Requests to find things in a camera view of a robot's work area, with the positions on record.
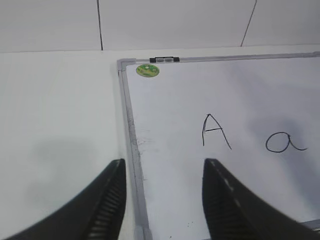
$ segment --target black plastic object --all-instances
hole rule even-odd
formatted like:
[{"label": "black plastic object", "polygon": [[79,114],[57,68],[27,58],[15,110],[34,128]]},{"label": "black plastic object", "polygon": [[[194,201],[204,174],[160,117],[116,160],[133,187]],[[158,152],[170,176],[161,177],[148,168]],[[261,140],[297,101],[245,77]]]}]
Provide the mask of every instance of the black plastic object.
[{"label": "black plastic object", "polygon": [[306,226],[308,229],[312,229],[313,231],[320,234],[320,219],[305,221],[302,224]]},{"label": "black plastic object", "polygon": [[114,160],[65,206],[7,240],[117,240],[126,192],[125,160]]},{"label": "black plastic object", "polygon": [[180,58],[177,56],[157,56],[149,58],[151,64],[155,63],[179,63]]},{"label": "black plastic object", "polygon": [[204,162],[202,204],[212,240],[320,240],[257,197],[216,159]]}]

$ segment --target green sticker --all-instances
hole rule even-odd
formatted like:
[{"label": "green sticker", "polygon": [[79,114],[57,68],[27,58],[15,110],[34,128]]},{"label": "green sticker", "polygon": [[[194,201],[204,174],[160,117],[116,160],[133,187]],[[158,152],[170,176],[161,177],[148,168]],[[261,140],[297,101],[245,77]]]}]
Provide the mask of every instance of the green sticker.
[{"label": "green sticker", "polygon": [[136,73],[142,77],[153,78],[159,74],[159,68],[152,64],[142,64],[136,68]]}]

